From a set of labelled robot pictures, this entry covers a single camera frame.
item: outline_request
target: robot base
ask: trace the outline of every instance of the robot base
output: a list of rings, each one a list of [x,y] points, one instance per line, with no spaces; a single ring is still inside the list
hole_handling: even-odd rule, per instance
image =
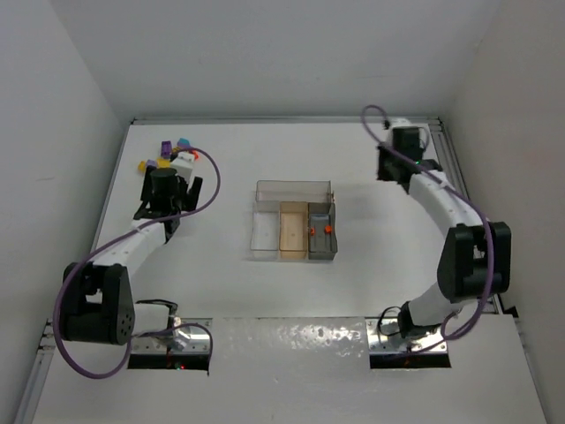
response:
[[[417,353],[418,350],[441,341],[439,329],[429,331],[419,338],[402,338],[400,334],[396,334],[398,324],[395,316],[382,318],[381,332],[377,330],[378,322],[379,318],[365,319],[371,369],[451,367],[447,343],[430,351]]]

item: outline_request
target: white tabletop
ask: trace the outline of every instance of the white tabletop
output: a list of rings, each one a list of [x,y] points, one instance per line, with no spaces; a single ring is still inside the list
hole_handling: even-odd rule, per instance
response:
[[[171,299],[192,317],[363,316],[400,305],[435,281],[441,235],[399,185],[375,181],[375,146],[360,124],[131,126],[99,245],[130,225],[143,180],[139,161],[179,137],[218,162],[222,190],[132,277],[136,300]],[[436,157],[433,147],[427,156]],[[215,175],[205,159],[193,175],[204,178],[202,204]],[[331,180],[339,246],[333,262],[249,260],[261,179]]]
[[[126,231],[139,205],[138,162],[154,158],[161,140],[179,137],[217,160],[222,190],[209,210],[182,222],[132,278],[132,289],[135,299],[176,301],[182,316],[214,317],[210,376],[123,370],[91,381],[56,352],[35,424],[544,422],[509,315],[485,315],[469,336],[449,343],[452,368],[369,368],[362,317],[425,290],[442,240],[400,186],[375,181],[374,145],[358,124],[132,126],[100,243]],[[427,154],[434,157],[432,149]],[[213,172],[201,160],[195,174],[204,178],[203,202]],[[332,181],[334,262],[248,260],[259,179]],[[68,345],[80,364],[99,372],[124,349]]]

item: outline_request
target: purple cable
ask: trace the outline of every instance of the purple cable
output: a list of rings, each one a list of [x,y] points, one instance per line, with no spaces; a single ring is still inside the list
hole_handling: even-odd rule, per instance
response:
[[[202,329],[206,334],[208,334],[208,337],[210,337],[210,350],[209,350],[209,354],[208,354],[208,370],[207,373],[208,375],[210,375],[210,360],[212,359],[212,351],[214,350],[214,339],[212,338],[212,333],[210,333],[210,330],[207,329],[206,327],[204,327],[201,324],[198,324],[197,322],[186,322],[180,325],[177,325],[176,327],[171,327],[170,329],[162,329],[160,331],[149,331],[147,333],[141,333],[136,337],[158,337],[158,336],[164,336],[167,333],[170,333],[172,331],[175,331],[177,329],[183,329],[186,327],[196,327],[198,329]]]
[[[147,221],[146,223],[143,223],[137,229],[128,231],[124,235],[114,238],[113,240],[109,241],[105,245],[100,246],[97,249],[93,250],[82,261],[77,263],[74,266],[74,268],[71,270],[71,272],[69,273],[67,278],[65,278],[65,280],[63,281],[63,285],[61,286],[61,290],[59,290],[59,294],[57,294],[57,296],[56,296],[55,308],[53,310],[53,334],[54,334],[54,337],[55,337],[56,347],[61,352],[61,356],[63,357],[64,361],[67,364],[69,364],[69,366],[72,369],[74,369],[77,373],[79,373],[80,375],[84,375],[87,378],[92,378],[92,379],[95,379],[95,380],[101,380],[101,379],[108,378],[108,377],[111,377],[112,375],[117,374],[117,372],[120,369],[122,369],[122,367],[124,367],[125,363],[127,362],[128,358],[130,357],[130,352],[132,350],[132,341],[129,340],[127,342],[127,344],[125,346],[125,354],[124,354],[124,357],[122,358],[122,360],[120,361],[120,363],[117,365],[117,367],[110,370],[109,372],[102,373],[102,374],[96,374],[96,373],[91,373],[90,371],[84,369],[77,362],[75,362],[75,360],[73,358],[71,358],[71,355],[69,354],[69,352],[64,347],[63,338],[61,337],[61,331],[59,330],[59,322],[60,322],[60,317],[61,317],[60,312],[61,312],[61,305],[63,303],[63,296],[64,296],[65,292],[67,291],[69,284],[71,283],[72,279],[77,275],[79,270],[82,269],[82,267],[84,267],[87,264],[88,261],[90,261],[92,258],[94,258],[100,252],[103,252],[104,250],[108,249],[111,246],[114,246],[115,244],[119,243],[120,241],[127,239],[128,237],[132,236],[133,234],[136,234],[138,232],[138,230],[142,230],[142,229],[148,227],[149,225],[152,225],[154,223],[162,223],[162,222],[165,222],[165,221],[169,221],[171,219],[184,218],[186,216],[196,215],[212,204],[212,202],[215,200],[215,198],[218,197],[218,193],[220,192],[220,186],[222,185],[222,176],[220,174],[220,169],[218,168],[218,165],[215,162],[215,160],[212,158],[212,156],[210,156],[204,150],[201,150],[199,148],[191,148],[191,150],[196,150],[197,152],[203,154],[208,159],[208,161],[210,161],[210,163],[212,163],[212,166],[214,167],[217,182],[216,182],[216,188],[215,188],[214,194],[212,194],[212,197],[210,198],[210,200],[207,201],[206,203],[204,203],[199,208],[194,209],[191,212],[184,212],[182,214],[177,214],[177,215],[173,215],[173,216],[165,216],[163,218],[152,219],[151,221]],[[211,357],[212,356],[212,335],[209,334],[209,332],[208,332],[208,335],[210,336],[210,357]]]
[[[406,163],[409,163],[411,166],[415,167],[420,172],[426,174],[432,181],[436,182],[437,184],[441,184],[441,180],[439,178],[437,178],[436,176],[434,176],[434,174],[432,172],[430,172],[429,170],[427,170],[423,166],[419,165],[418,163],[415,163],[408,156],[405,156],[405,155],[397,152],[396,150],[394,150],[392,147],[388,146],[384,141],[382,141],[379,138],[379,136],[377,134],[375,134],[373,132],[373,130],[369,127],[369,124],[366,121],[366,114],[367,114],[367,111],[370,110],[370,109],[378,110],[385,121],[388,121],[388,122],[390,122],[390,121],[388,120],[387,112],[381,106],[377,106],[375,104],[369,104],[369,105],[365,106],[363,108],[363,110],[361,111],[361,124],[363,125],[363,127],[365,128],[367,133],[379,144],[379,146],[381,148],[384,148],[385,150],[387,150],[391,155],[397,157],[398,159],[401,159],[402,161],[404,161]],[[492,235],[491,230],[490,230],[490,225],[488,223],[488,219],[486,218],[485,214],[483,214],[478,209],[477,206],[475,206],[471,201],[466,199],[462,194],[458,193],[457,191],[455,191],[454,189],[452,189],[449,186],[446,186],[445,190],[448,193],[450,193],[451,195],[455,196],[457,199],[459,199],[459,200],[463,201],[464,203],[466,203],[467,205],[469,205],[477,213],[478,217],[480,218],[480,220],[483,224],[483,227],[485,228],[486,284],[485,284],[485,289],[483,290],[483,294],[480,298],[480,301],[478,302],[477,309],[475,310],[475,313],[472,315],[472,317],[466,323],[464,323],[461,327],[459,327],[458,329],[453,331],[451,334],[448,334],[447,330],[446,330],[448,322],[451,320],[451,318],[453,318],[456,315],[456,314],[450,314],[441,324],[440,333],[441,333],[441,336],[443,337],[443,340],[441,342],[438,342],[437,344],[432,344],[431,346],[427,346],[424,349],[421,349],[419,351],[415,351],[414,354],[420,353],[420,352],[430,351],[434,347],[440,345],[441,343],[443,343],[445,341],[457,340],[458,338],[461,338],[461,337],[467,335],[473,329],[473,327],[475,327],[475,325],[477,324],[477,322],[478,322],[478,320],[479,320],[479,318],[480,318],[480,316],[483,312],[483,309],[485,308],[486,302],[488,301],[488,297],[491,293],[491,289],[493,287],[494,244],[493,244],[493,235]],[[410,356],[410,354],[402,354],[402,355],[399,355],[399,356],[401,356],[401,357],[402,356]]]

